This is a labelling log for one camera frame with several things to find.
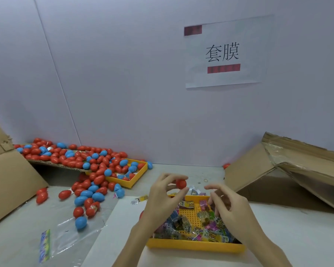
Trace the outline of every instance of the cardboard box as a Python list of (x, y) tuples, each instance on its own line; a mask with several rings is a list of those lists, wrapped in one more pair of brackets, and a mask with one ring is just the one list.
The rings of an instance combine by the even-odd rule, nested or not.
[(266, 132), (225, 169), (225, 184), (249, 201), (334, 212), (334, 152)]
[(0, 219), (47, 186), (0, 127)]

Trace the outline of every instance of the white paper sign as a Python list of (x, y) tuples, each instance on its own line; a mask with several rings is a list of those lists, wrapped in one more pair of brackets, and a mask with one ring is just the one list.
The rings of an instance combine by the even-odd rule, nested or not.
[(186, 88), (261, 82), (274, 16), (184, 28)]

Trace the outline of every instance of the yellow tray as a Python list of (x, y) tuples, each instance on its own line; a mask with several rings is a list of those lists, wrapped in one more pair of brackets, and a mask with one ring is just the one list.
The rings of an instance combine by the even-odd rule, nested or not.
[[(194, 202), (194, 210), (179, 209), (180, 215), (185, 215), (193, 226), (203, 228), (200, 220), (197, 217), (197, 212), (201, 211), (199, 201), (207, 200), (209, 196), (186, 196), (186, 201)], [(215, 242), (201, 242), (201, 241), (186, 241), (186, 240), (170, 240), (150, 238), (147, 242), (149, 248), (171, 248), (184, 250), (198, 250), (211, 252), (228, 252), (228, 253), (242, 253), (246, 247), (237, 243), (215, 243)]]
[(125, 181), (125, 180), (121, 180), (121, 179), (114, 178), (114, 177), (105, 177), (105, 179), (108, 182), (114, 182), (114, 183), (120, 184), (122, 187), (132, 188), (134, 186), (134, 184), (138, 181), (138, 179), (140, 179), (142, 177), (142, 175), (147, 171), (147, 162), (128, 159), (128, 158), (126, 158), (126, 159), (128, 160), (128, 162), (127, 162), (128, 166), (131, 166), (132, 162), (138, 162), (139, 164), (142, 163), (142, 164), (145, 164), (145, 165), (138, 172), (134, 172), (135, 176), (130, 181)]

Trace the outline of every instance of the white wall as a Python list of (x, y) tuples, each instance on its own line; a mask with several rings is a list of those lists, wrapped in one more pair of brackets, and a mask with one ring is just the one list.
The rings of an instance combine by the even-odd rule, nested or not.
[[(83, 144), (206, 166), (234, 159), (265, 131), (334, 150), (334, 0), (36, 2)], [(264, 82), (185, 89), (184, 26), (268, 14), (276, 31)], [(51, 99), (57, 84), (45, 84)]]
[(34, 0), (0, 0), (0, 125), (16, 143), (79, 142)]

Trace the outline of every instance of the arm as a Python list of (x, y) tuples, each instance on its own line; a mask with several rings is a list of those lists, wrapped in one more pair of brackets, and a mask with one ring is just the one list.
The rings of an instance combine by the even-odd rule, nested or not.
[(227, 229), (253, 252), (263, 267), (292, 267), (282, 249), (263, 232), (245, 197), (223, 184), (206, 185), (205, 189), (217, 189), (210, 193), (208, 204), (215, 206), (215, 215), (220, 215)]
[(143, 216), (131, 229), (129, 238), (112, 267), (136, 267), (148, 238), (171, 215), (178, 203), (188, 193), (185, 187), (173, 198), (168, 197), (167, 191), (177, 188), (176, 180), (187, 180), (188, 177), (179, 174), (164, 173), (152, 185)]

